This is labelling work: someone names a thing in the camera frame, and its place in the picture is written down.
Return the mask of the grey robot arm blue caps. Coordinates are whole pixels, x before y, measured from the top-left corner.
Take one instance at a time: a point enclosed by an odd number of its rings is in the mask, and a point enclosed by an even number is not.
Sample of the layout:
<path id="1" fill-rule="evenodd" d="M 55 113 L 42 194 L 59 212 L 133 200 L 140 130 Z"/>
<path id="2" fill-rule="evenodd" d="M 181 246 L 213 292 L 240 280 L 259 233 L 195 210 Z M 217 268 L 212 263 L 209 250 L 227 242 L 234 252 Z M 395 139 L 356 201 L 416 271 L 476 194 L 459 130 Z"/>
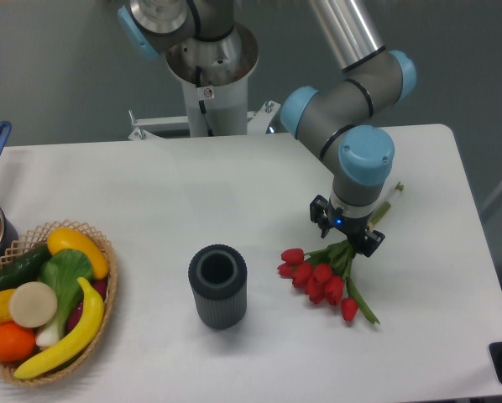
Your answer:
<path id="1" fill-rule="evenodd" d="M 360 1 L 314 1 L 311 11 L 343 81 L 328 93 L 304 86 L 280 109 L 280 121 L 333 176 L 329 197 L 310 205 L 323 233 L 344 233 L 371 255 L 384 235 L 369 219 L 395 155 L 392 138 L 368 120 L 415 87 L 409 57 L 388 50 Z M 180 81 L 193 137 L 247 134 L 248 77 L 258 62 L 254 35 L 234 18 L 231 1 L 127 1 L 118 20 L 145 58 L 165 57 Z"/>

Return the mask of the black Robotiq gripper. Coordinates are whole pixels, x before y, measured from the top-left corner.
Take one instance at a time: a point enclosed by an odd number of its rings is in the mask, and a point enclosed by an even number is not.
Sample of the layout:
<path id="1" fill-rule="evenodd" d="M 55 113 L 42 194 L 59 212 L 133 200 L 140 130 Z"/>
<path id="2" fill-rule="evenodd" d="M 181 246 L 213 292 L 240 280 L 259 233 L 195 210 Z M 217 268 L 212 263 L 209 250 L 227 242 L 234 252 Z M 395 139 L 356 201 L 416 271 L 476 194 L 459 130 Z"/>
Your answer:
<path id="1" fill-rule="evenodd" d="M 383 233 L 368 228 L 373 210 L 373 204 L 356 207 L 327 201 L 322 195 L 317 195 L 309 206 L 310 220 L 320 229 L 321 238 L 336 229 L 355 245 L 357 254 L 365 257 L 370 257 L 385 240 Z"/>

